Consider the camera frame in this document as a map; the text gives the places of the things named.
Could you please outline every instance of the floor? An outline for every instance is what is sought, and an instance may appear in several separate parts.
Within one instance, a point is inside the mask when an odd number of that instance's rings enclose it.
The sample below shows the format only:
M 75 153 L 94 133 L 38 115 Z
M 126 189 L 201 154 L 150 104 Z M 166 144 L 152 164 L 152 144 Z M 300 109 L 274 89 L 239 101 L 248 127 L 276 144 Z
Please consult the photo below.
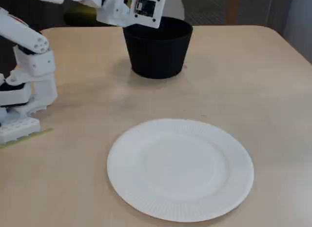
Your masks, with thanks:
M 265 25 L 271 0 L 240 0 L 238 24 Z M 224 24 L 227 0 L 182 0 L 192 25 Z

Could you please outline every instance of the green tape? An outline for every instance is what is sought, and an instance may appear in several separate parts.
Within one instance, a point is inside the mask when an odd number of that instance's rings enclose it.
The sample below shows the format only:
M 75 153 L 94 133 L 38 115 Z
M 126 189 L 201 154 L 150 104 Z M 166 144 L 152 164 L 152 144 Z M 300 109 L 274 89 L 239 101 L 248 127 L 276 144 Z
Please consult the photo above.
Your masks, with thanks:
M 17 143 L 20 143 L 20 142 L 23 142 L 23 141 L 26 141 L 30 138 L 33 138 L 35 136 L 39 136 L 39 135 L 42 135 L 44 133 L 47 133 L 47 132 L 50 132 L 52 131 L 53 129 L 52 128 L 49 128 L 47 130 L 44 130 L 44 131 L 40 131 L 40 132 L 37 132 L 37 133 L 32 133 L 28 136 L 25 136 L 25 137 L 21 137 L 21 138 L 18 138 L 16 141 L 11 141 L 11 142 L 8 142 L 7 144 L 4 144 L 4 145 L 0 145 L 0 149 L 3 149 L 5 147 L 8 147 L 8 146 L 11 146 L 11 145 L 15 145 Z

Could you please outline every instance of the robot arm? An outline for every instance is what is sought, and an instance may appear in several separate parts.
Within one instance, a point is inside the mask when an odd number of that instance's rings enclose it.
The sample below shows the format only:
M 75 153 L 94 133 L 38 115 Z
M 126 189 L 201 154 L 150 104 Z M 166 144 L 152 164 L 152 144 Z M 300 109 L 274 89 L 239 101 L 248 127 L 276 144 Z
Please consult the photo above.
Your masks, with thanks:
M 64 0 L 42 0 L 63 3 Z M 165 0 L 74 0 L 97 9 L 97 20 L 117 26 L 142 24 L 158 28 Z M 0 144 L 40 130 L 29 115 L 57 98 L 53 51 L 42 34 L 0 8 L 0 36 L 18 44 L 18 67 L 0 74 Z
M 41 0 L 63 3 L 64 0 Z M 159 28 L 166 0 L 73 0 L 97 9 L 97 20 L 116 26 L 142 24 Z
M 49 41 L 27 24 L 0 8 L 0 36 L 13 41 L 35 53 L 44 53 L 49 48 Z

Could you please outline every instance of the table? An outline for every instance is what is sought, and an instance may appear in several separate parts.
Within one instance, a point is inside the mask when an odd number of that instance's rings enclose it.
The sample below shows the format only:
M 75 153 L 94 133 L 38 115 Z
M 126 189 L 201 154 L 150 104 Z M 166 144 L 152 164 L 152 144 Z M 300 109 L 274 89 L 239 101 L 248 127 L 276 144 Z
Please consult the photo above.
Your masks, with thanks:
M 59 97 L 35 115 L 54 130 L 0 150 L 1 227 L 306 227 L 312 217 L 312 66 L 276 32 L 199 26 L 187 68 L 149 80 L 130 69 L 122 30 L 53 28 Z M 106 159 L 130 127 L 157 118 L 216 125 L 255 167 L 234 211 L 196 224 L 158 220 L 112 189 Z

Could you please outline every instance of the wall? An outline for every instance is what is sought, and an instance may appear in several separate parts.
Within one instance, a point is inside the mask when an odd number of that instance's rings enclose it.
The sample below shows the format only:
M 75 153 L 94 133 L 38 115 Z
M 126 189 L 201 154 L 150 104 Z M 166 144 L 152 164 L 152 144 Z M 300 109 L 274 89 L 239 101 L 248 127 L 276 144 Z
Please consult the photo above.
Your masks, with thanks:
M 312 63 L 312 0 L 293 0 L 285 39 Z

